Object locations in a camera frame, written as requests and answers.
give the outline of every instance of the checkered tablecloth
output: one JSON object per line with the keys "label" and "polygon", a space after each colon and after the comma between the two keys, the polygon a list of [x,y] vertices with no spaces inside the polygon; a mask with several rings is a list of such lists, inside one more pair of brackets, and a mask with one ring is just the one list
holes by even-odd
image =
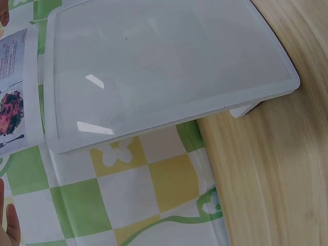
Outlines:
{"label": "checkered tablecloth", "polygon": [[[39,25],[42,60],[48,14],[72,2],[10,0],[9,26]],[[42,144],[0,170],[22,245],[229,245],[195,121],[65,155]]]}

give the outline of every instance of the wood grain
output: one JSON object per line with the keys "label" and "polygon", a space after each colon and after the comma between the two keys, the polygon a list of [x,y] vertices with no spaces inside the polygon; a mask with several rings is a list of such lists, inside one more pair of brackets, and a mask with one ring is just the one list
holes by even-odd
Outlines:
{"label": "wood grain", "polygon": [[328,245],[328,1],[254,4],[301,88],[240,119],[198,121],[231,245]]}

